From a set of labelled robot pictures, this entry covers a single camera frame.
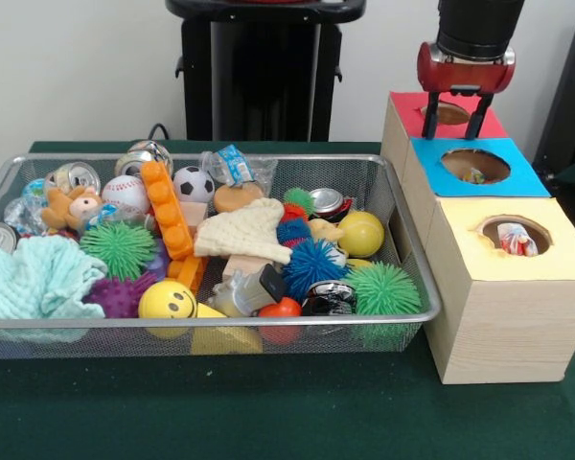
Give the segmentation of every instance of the box with hole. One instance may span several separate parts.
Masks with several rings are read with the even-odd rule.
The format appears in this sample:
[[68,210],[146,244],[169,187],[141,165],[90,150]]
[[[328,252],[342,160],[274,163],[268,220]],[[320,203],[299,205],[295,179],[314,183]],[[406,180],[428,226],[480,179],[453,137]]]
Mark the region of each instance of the box with hole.
[[[424,92],[390,94],[385,115],[381,154],[392,163],[400,181],[403,180],[407,154],[410,150],[412,151],[411,139],[422,138],[427,103],[428,95]],[[436,137],[438,139],[464,138],[469,119],[476,110],[477,104],[478,98],[441,95],[437,111],[439,122]],[[482,139],[509,137],[491,109],[488,111],[479,137]]]
[[411,147],[402,189],[424,244],[437,197],[549,197],[511,139],[413,139]]
[[[524,226],[539,256],[500,247]],[[557,381],[575,352],[575,228],[552,198],[439,198],[425,248],[444,301],[426,328],[443,383]]]

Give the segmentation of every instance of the green spiky ball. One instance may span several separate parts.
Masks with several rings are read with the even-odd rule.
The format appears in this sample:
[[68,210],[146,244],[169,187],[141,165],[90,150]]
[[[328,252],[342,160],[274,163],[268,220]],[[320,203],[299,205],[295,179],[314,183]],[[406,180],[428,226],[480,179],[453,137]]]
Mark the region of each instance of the green spiky ball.
[[157,251],[147,229],[123,222],[90,228],[80,239],[80,248],[108,266],[108,278],[117,276],[120,281],[138,279],[143,265],[152,261]]
[[417,314],[422,301],[413,280],[397,266],[374,263],[345,278],[356,290],[357,314]]
[[313,197],[309,192],[299,188],[289,189],[284,194],[284,203],[292,203],[301,206],[306,212],[307,216],[310,216],[315,211],[313,206]]
[[[400,315],[422,312],[422,300],[413,280],[401,268],[374,263],[353,270],[345,278],[356,290],[356,313]],[[402,351],[419,330],[419,324],[361,325],[354,329],[367,349]]]

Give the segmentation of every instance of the baseball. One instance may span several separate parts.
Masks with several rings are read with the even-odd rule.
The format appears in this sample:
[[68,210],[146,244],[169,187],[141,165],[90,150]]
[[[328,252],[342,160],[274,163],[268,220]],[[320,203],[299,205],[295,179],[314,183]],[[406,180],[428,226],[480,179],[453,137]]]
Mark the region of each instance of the baseball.
[[142,214],[146,214],[150,209],[145,185],[133,175],[118,175],[110,180],[104,186],[102,199],[105,203],[130,206]]

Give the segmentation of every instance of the yellow ball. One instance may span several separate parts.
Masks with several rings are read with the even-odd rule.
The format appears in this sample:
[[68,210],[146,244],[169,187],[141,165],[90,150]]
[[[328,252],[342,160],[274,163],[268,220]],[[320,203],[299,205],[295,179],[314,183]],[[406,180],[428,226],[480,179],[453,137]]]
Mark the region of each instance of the yellow ball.
[[345,236],[338,241],[338,245],[345,249],[351,257],[371,257],[380,250],[385,232],[378,218],[371,213],[357,211],[348,214],[338,228],[345,232]]
[[369,261],[365,261],[364,259],[348,259],[347,266],[352,270],[360,270],[361,268],[366,268],[367,266],[371,266],[373,263]]
[[[184,319],[196,318],[197,302],[192,292],[181,283],[161,281],[145,291],[138,304],[141,318]],[[187,328],[149,328],[160,338],[175,338],[187,332]]]

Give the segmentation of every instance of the white wall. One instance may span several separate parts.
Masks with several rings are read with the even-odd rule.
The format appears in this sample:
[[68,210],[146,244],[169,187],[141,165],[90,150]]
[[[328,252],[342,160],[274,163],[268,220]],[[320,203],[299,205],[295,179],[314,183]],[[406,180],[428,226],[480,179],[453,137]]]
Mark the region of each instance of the white wall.
[[[418,90],[415,59],[438,0],[369,0],[343,26],[333,140],[378,141],[389,90]],[[518,68],[494,107],[533,155],[575,28],[575,0],[526,0]],[[161,0],[0,1],[0,163],[34,140],[124,140],[163,122],[185,135],[180,20]]]

